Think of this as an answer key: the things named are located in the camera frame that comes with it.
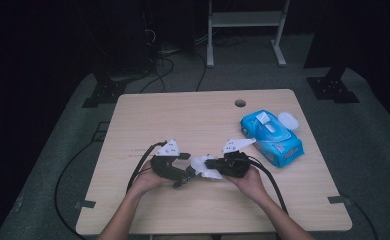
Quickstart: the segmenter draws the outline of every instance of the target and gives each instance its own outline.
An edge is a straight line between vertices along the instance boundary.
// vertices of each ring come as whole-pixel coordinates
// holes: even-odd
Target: wooden table
[[[237,107],[236,100],[245,101],[246,106]],[[329,203],[328,197],[339,194],[295,94],[283,89],[121,96],[86,195],[87,201],[96,204],[82,209],[77,232],[90,235],[102,231],[150,145],[176,139],[181,152],[222,157],[221,150],[228,139],[244,138],[239,123],[242,117],[261,109],[296,116],[300,128],[295,134],[302,140],[305,154],[279,169],[253,145],[242,151],[260,159],[269,169],[289,215],[307,231],[349,230],[352,223],[345,206]],[[182,169],[189,164],[184,160],[173,163]],[[278,202],[265,174],[262,179]],[[131,227],[133,234],[254,232],[274,232],[261,209],[228,181],[200,176],[177,190],[164,185],[147,193]]]

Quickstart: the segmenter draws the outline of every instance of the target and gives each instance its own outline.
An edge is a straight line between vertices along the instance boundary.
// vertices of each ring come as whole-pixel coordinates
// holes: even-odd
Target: white metal frame
[[[268,12],[217,12],[213,13],[212,0],[209,1],[207,66],[214,67],[213,28],[215,27],[260,27],[277,26],[276,38],[271,40],[279,66],[286,66],[280,50],[280,40],[285,25],[290,0],[285,0],[282,11]]]

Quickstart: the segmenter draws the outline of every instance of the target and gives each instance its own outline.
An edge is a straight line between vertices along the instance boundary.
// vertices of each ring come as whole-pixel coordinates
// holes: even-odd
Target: wipes package label
[[[266,110],[243,117],[241,127],[245,137],[256,139],[254,145],[276,167],[304,154],[301,140]]]

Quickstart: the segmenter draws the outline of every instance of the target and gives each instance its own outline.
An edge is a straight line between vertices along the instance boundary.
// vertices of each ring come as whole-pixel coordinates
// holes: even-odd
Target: floor
[[[279,67],[275,59],[270,45],[272,37],[238,37],[240,44],[215,47],[215,66],[211,69],[205,69],[205,46],[195,49],[199,55],[190,52],[171,55],[166,57],[168,60],[157,62],[159,75],[170,72],[162,77],[163,84],[157,80],[148,86],[158,78],[151,74],[130,82],[125,93],[192,92],[197,88],[198,91],[292,89],[336,186],[351,199],[347,205],[353,221],[351,230],[313,232],[313,236],[317,239],[373,239],[372,227],[362,210],[379,238],[390,239],[390,116],[372,94],[367,81],[349,69],[342,81],[359,103],[316,99],[306,78],[324,76],[328,69],[303,68],[312,36],[282,37],[282,52],[287,61],[284,68]],[[93,75],[82,79],[5,220],[0,239],[79,239],[63,224],[56,206],[64,222],[73,229],[102,147],[101,141],[91,139],[95,133],[102,135],[107,129],[108,123],[103,122],[110,121],[115,107],[114,103],[82,107],[95,87]],[[254,239],[250,235],[227,237]]]

